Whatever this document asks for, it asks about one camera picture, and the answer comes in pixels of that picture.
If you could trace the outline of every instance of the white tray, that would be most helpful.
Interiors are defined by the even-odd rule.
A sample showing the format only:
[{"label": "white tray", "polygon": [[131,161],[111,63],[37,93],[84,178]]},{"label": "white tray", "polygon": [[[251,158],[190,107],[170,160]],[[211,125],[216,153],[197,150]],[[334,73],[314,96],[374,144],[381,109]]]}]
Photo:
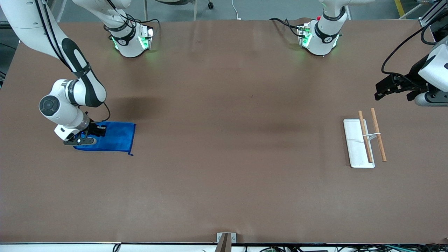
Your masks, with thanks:
[{"label": "white tray", "polygon": [[[369,163],[367,159],[366,147],[362,138],[361,124],[359,119],[344,119],[345,140],[349,150],[350,166],[353,168],[374,168],[375,161]],[[370,155],[373,159],[372,146],[370,145]]]}]

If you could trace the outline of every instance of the blue cloth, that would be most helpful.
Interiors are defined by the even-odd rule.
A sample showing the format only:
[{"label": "blue cloth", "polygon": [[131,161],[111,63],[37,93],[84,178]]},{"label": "blue cloth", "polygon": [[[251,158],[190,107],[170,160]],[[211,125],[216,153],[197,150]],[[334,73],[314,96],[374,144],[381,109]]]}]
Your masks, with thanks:
[{"label": "blue cloth", "polygon": [[131,154],[132,142],[134,141],[135,124],[131,122],[102,122],[99,125],[106,126],[106,135],[95,138],[96,143],[91,145],[73,146],[77,150],[90,152],[127,152]]}]

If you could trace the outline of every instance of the brown tabletop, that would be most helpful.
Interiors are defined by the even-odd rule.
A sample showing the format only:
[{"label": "brown tabletop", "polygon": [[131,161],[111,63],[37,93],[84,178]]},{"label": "brown tabletop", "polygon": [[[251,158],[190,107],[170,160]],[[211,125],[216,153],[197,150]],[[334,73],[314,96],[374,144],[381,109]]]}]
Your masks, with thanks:
[{"label": "brown tabletop", "polygon": [[[325,57],[268,21],[163,23],[133,59],[102,23],[61,26],[111,120],[137,124],[135,156],[64,146],[38,103],[73,76],[21,44],[0,92],[0,241],[446,242],[448,109],[373,95],[417,21],[349,21]],[[416,37],[387,69],[429,50]],[[376,167],[354,169],[342,121],[361,109],[372,130],[371,107],[388,162],[374,141]]]}]

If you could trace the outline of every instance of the wooden dowel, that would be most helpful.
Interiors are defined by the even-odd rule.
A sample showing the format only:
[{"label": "wooden dowel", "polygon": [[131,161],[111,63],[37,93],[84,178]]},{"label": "wooden dowel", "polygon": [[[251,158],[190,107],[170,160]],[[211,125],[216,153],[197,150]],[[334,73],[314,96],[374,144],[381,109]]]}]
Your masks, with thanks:
[{"label": "wooden dowel", "polygon": [[364,125],[364,117],[362,116],[362,111],[358,111],[359,115],[359,122],[361,123],[361,130],[362,130],[362,138],[364,139],[364,146],[366,147],[366,153],[367,153],[367,160],[369,163],[373,163],[372,156],[370,155],[370,146],[369,146],[369,140],[367,139],[367,132],[366,132],[366,126]]},{"label": "wooden dowel", "polygon": [[[376,120],[375,109],[371,108],[370,112],[372,113],[373,119],[373,127],[375,128],[375,133],[379,133],[378,121]],[[381,139],[381,134],[377,134],[376,138],[378,138],[379,152],[381,152],[381,159],[383,162],[386,162],[386,153],[384,152],[383,140]]]}]

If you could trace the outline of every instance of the wooden handle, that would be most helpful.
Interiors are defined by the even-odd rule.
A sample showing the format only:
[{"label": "wooden handle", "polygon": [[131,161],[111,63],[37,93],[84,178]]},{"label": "wooden handle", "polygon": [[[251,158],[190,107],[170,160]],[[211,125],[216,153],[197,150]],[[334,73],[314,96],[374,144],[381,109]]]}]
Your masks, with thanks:
[{"label": "wooden handle", "polygon": [[365,136],[366,133],[366,126],[364,125],[364,117],[362,116],[362,111],[358,111],[359,115],[359,122],[361,123],[361,130],[362,130],[362,138],[364,139],[364,146],[366,147],[366,153],[367,153],[367,160],[369,163],[373,163],[372,156],[370,155],[370,146],[369,146],[369,140],[367,139],[367,136]]},{"label": "wooden handle", "polygon": [[[373,127],[375,128],[375,133],[379,133],[378,121],[376,120],[375,109],[371,108],[370,112],[372,113],[373,119]],[[384,152],[383,140],[381,139],[381,134],[377,134],[376,138],[378,138],[379,152],[381,152],[381,159],[383,162],[386,162],[386,153]]]}]

